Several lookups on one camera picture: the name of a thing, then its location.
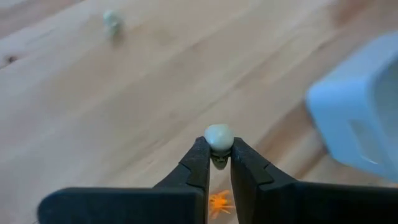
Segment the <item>orange plastic piece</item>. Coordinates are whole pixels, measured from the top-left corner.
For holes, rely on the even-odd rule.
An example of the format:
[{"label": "orange plastic piece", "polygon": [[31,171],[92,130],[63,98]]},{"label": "orange plastic piece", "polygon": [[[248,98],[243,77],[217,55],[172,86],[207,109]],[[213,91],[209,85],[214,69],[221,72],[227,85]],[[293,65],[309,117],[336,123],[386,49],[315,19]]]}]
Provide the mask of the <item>orange plastic piece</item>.
[{"label": "orange plastic piece", "polygon": [[210,195],[209,204],[210,204],[210,217],[211,219],[217,218],[220,212],[225,212],[231,214],[228,211],[229,208],[234,208],[231,205],[232,201],[226,199],[226,196],[229,194],[229,190],[224,190],[218,194]]}]

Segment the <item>wooden surface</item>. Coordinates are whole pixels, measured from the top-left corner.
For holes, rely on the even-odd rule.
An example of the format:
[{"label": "wooden surface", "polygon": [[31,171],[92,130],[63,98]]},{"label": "wooden surface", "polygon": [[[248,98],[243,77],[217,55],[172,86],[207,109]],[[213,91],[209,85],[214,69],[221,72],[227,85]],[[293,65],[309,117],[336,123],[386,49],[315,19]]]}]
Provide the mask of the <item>wooden surface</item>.
[{"label": "wooden surface", "polygon": [[[106,9],[124,18],[117,41]],[[395,186],[331,159],[303,99],[398,28],[398,1],[86,0],[47,16],[0,40],[2,224],[35,222],[62,187],[153,186],[213,123],[298,179]],[[229,188],[212,169],[211,191]]]}]

